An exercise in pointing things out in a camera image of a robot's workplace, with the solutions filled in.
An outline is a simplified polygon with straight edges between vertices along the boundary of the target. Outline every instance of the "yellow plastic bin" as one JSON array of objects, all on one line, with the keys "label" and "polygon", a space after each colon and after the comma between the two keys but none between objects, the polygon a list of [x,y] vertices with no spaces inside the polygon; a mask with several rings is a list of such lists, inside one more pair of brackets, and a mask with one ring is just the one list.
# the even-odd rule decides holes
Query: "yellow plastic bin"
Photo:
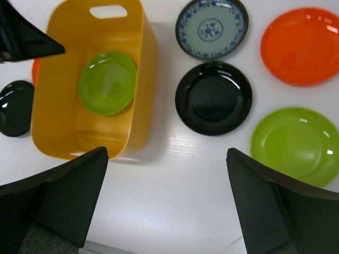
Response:
[{"label": "yellow plastic bin", "polygon": [[[120,5],[126,17],[98,19],[92,7]],[[153,108],[157,41],[139,0],[67,0],[53,12],[47,34],[66,54],[42,58],[34,93],[32,137],[53,157],[74,159],[77,153],[105,146],[109,157],[135,152],[147,142]],[[118,115],[88,111],[77,93],[82,68],[95,55],[117,50],[137,65],[133,102]]]}]

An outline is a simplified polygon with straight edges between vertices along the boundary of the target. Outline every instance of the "green plate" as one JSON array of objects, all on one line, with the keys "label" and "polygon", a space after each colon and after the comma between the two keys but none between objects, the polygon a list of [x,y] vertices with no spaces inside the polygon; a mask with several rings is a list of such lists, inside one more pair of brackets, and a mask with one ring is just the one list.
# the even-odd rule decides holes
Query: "green plate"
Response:
[{"label": "green plate", "polygon": [[83,105],[99,115],[113,115],[133,99],[137,69],[122,52],[108,51],[92,58],[80,74],[78,94]]},{"label": "green plate", "polygon": [[252,134],[250,150],[262,164],[317,187],[339,173],[337,128],[306,108],[283,108],[266,116]]}]

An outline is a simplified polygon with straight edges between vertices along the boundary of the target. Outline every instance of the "white table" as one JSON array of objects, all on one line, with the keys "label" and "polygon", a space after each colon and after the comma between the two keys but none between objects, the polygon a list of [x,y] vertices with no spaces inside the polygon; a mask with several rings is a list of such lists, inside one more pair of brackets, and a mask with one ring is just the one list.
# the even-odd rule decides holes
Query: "white table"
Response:
[{"label": "white table", "polygon": [[[31,23],[45,31],[61,0],[11,0]],[[339,76],[312,88],[291,87],[274,78],[260,57],[260,40],[277,15],[301,6],[339,13],[337,0],[243,0],[250,18],[247,37],[224,61],[250,80],[254,104],[235,131],[206,137],[189,130],[174,105],[183,75],[200,62],[183,53],[174,35],[176,18],[187,0],[142,0],[159,42],[158,80],[147,147],[109,162],[87,239],[139,254],[245,254],[231,192],[226,152],[249,152],[258,121],[284,106],[305,106],[339,126]],[[30,80],[32,61],[0,66],[0,87]],[[10,183],[64,161],[40,153],[29,135],[0,135],[0,184]],[[327,189],[339,191],[339,178]]]}]

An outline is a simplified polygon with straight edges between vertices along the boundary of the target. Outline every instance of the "container handle hole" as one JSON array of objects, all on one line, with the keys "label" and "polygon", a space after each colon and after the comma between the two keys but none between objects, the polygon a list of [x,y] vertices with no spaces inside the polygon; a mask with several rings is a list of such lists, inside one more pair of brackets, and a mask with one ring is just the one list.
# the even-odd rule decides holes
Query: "container handle hole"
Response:
[{"label": "container handle hole", "polygon": [[111,19],[116,17],[126,17],[127,11],[121,5],[105,5],[90,8],[90,13],[98,19]]},{"label": "container handle hole", "polygon": [[84,154],[84,152],[72,152],[72,153],[70,153],[70,155],[73,155],[73,156],[81,156],[83,154]]}]

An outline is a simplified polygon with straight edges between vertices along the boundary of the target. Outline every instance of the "floral pattern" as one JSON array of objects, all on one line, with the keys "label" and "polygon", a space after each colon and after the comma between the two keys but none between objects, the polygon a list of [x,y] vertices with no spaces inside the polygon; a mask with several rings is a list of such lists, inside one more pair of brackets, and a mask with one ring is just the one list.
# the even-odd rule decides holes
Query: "floral pattern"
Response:
[{"label": "floral pattern", "polygon": [[[236,34],[232,42],[229,45],[225,45],[222,50],[212,53],[200,52],[193,49],[186,39],[187,24],[189,23],[192,16],[202,8],[226,8],[234,18],[237,28]],[[178,21],[177,25],[177,38],[179,43],[188,52],[188,54],[198,58],[218,58],[231,52],[240,44],[247,28],[247,24],[245,24],[244,16],[241,10],[236,4],[233,3],[232,0],[201,0],[194,2],[188,7],[188,9],[186,9],[184,13],[181,14],[179,18],[180,20]],[[215,22],[214,28],[212,27],[212,20]],[[207,19],[199,25],[198,35],[199,38],[205,42],[214,42],[221,37],[223,31],[224,28],[222,27],[221,22],[219,22],[217,19]]]},{"label": "floral pattern", "polygon": [[198,27],[199,38],[206,42],[218,40],[223,31],[224,27],[217,19],[206,19]]}]

